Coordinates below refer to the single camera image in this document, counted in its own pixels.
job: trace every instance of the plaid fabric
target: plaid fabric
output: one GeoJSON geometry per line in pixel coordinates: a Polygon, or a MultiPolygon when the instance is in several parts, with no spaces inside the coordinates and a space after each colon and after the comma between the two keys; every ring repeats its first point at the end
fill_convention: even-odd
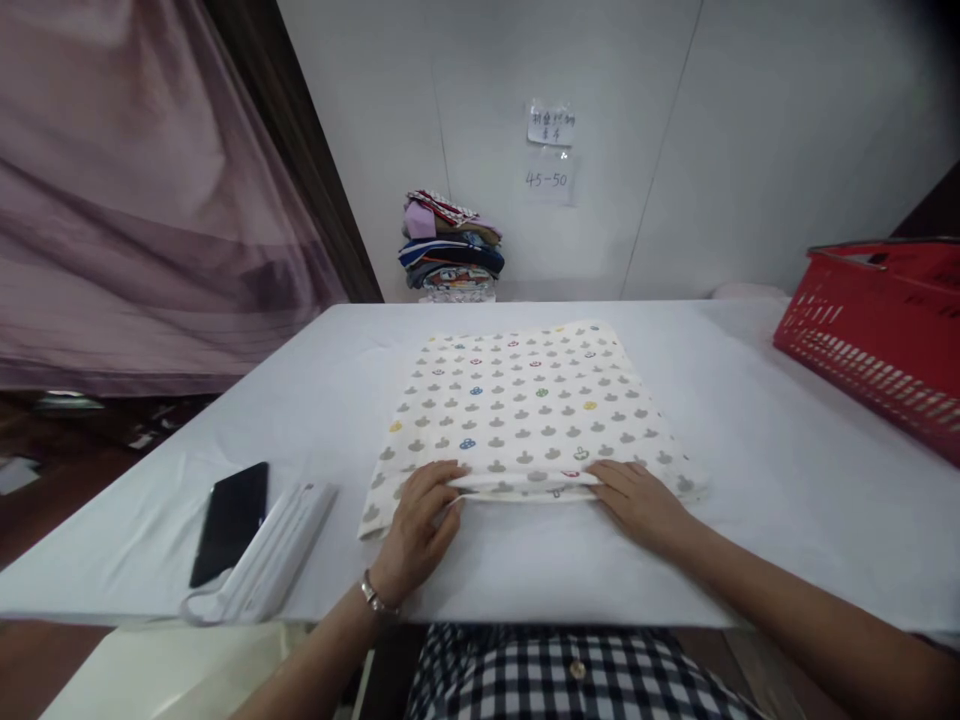
{"type": "Polygon", "coordinates": [[[762,719],[655,629],[432,625],[408,720],[762,719]]]}

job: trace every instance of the black phone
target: black phone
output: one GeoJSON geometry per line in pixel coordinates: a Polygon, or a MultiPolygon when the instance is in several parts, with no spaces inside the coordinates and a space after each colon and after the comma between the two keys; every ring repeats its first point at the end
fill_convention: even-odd
{"type": "Polygon", "coordinates": [[[257,463],[213,486],[193,561],[191,588],[205,585],[240,562],[267,514],[269,471],[267,463],[257,463]]]}

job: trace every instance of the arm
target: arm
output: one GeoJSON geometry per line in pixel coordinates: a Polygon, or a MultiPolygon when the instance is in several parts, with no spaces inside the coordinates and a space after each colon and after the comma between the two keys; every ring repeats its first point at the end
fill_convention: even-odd
{"type": "MultiPolygon", "coordinates": [[[[460,504],[439,526],[434,518],[459,493],[445,485],[466,471],[456,460],[430,463],[407,481],[370,584],[388,607],[400,607],[430,577],[460,529],[460,504]]],[[[316,720],[333,716],[354,670],[377,639],[381,618],[359,584],[340,599],[306,642],[251,695],[233,720],[316,720]]]]}
{"type": "Polygon", "coordinates": [[[628,537],[765,632],[855,717],[960,713],[960,662],[730,542],[640,465],[605,460],[588,472],[628,537]]]}

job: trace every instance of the pink curtain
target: pink curtain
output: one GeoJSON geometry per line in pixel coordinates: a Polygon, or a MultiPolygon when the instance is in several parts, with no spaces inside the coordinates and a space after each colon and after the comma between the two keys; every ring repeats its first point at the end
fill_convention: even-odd
{"type": "Polygon", "coordinates": [[[345,300],[195,0],[0,6],[0,388],[219,392],[345,300]]]}

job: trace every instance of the baby blanket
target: baby blanket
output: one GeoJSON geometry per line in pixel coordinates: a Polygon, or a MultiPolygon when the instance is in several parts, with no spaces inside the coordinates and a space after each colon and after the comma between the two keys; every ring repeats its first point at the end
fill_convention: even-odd
{"type": "Polygon", "coordinates": [[[706,487],[602,322],[436,336],[419,353],[364,505],[360,538],[384,534],[416,468],[456,459],[470,500],[591,500],[584,469],[638,462],[682,500],[706,487]]]}

